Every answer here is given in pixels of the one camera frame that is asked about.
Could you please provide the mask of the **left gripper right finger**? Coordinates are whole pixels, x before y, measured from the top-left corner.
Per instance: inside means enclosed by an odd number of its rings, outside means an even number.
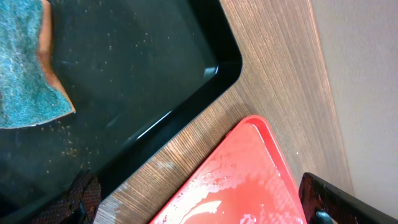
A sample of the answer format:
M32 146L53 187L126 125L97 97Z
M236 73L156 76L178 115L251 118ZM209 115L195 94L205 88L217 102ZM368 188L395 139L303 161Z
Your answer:
M298 191L307 223L397 223L397 219L306 172Z

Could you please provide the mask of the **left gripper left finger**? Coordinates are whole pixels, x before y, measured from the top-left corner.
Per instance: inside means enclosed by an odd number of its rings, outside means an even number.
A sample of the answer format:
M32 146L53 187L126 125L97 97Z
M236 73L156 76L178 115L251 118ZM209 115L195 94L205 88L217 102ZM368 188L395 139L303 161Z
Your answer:
M59 199L38 213L34 224L93 224L101 203L101 185L90 170L81 171Z

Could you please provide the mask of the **green and orange sponge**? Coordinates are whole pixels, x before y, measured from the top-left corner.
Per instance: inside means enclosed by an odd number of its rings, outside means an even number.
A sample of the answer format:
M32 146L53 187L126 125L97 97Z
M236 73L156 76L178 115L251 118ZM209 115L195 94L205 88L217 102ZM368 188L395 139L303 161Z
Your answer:
M48 1L1 1L1 128L48 123L75 112L51 66Z

